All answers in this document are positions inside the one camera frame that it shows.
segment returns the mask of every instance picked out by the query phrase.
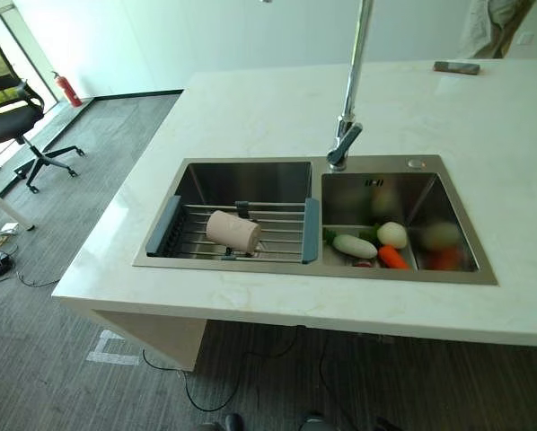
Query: office chair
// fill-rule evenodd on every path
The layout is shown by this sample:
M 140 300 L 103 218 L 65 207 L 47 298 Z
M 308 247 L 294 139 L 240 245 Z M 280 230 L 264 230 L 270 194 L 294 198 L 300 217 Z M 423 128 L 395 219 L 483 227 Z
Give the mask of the office chair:
M 13 104 L 16 106 L 12 109 L 2 110 Z M 33 193 L 38 193 L 39 189 L 31 183 L 43 166 L 52 164 L 67 169 L 72 177 L 77 176 L 70 166 L 54 160 L 54 157 L 73 150 L 84 155 L 83 150 L 74 145 L 43 154 L 23 136 L 43 118 L 43 107 L 43 99 L 17 76 L 0 47 L 0 143 L 15 139 L 20 145 L 26 144 L 35 154 L 35 159 L 14 170 L 20 179 L 26 179 L 29 174 L 26 184 Z

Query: white countertop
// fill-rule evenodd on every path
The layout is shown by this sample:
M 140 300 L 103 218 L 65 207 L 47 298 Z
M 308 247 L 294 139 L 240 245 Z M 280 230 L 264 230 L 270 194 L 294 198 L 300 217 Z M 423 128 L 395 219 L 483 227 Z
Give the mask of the white countertop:
M 195 75 L 53 295 L 94 310 L 537 345 L 537 61 L 364 65 L 352 154 L 440 154 L 499 286 L 131 262 L 185 157 L 326 154 L 347 66 Z

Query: metal rack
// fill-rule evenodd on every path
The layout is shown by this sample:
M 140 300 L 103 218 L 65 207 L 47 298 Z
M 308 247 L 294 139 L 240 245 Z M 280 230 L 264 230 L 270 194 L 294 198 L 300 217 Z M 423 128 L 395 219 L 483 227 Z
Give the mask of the metal rack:
M 208 218 L 216 210 L 260 224 L 260 241 L 253 253 L 207 239 Z M 163 211 L 168 222 L 159 220 L 146 252 L 165 258 L 309 263 L 318 252 L 318 214 L 318 201 L 311 198 L 298 203 L 237 201 L 227 206 L 180 205 L 180 197 L 172 197 Z

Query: toilet paper roll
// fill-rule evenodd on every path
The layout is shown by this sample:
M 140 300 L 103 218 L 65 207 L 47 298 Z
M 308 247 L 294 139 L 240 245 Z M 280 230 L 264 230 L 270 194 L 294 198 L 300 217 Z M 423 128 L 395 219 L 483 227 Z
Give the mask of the toilet paper roll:
M 259 243 L 260 225 L 223 211 L 215 211 L 208 218 L 207 238 L 217 244 L 252 254 Z

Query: fire extinguisher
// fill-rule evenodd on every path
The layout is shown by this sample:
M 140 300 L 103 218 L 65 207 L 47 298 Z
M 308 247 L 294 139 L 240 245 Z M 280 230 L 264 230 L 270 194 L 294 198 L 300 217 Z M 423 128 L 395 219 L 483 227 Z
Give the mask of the fire extinguisher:
M 73 87 L 71 86 L 69 81 L 67 81 L 67 78 L 65 78 L 64 76 L 60 76 L 54 70 L 52 70 L 51 72 L 53 72 L 53 74 L 54 74 L 53 77 L 55 78 L 55 83 L 58 85 L 58 87 L 61 90 L 63 90 L 63 92 L 65 93 L 65 96 L 67 97 L 69 102 L 75 107 L 81 106 L 83 104 L 83 102 L 75 94 L 75 90 L 73 90 Z

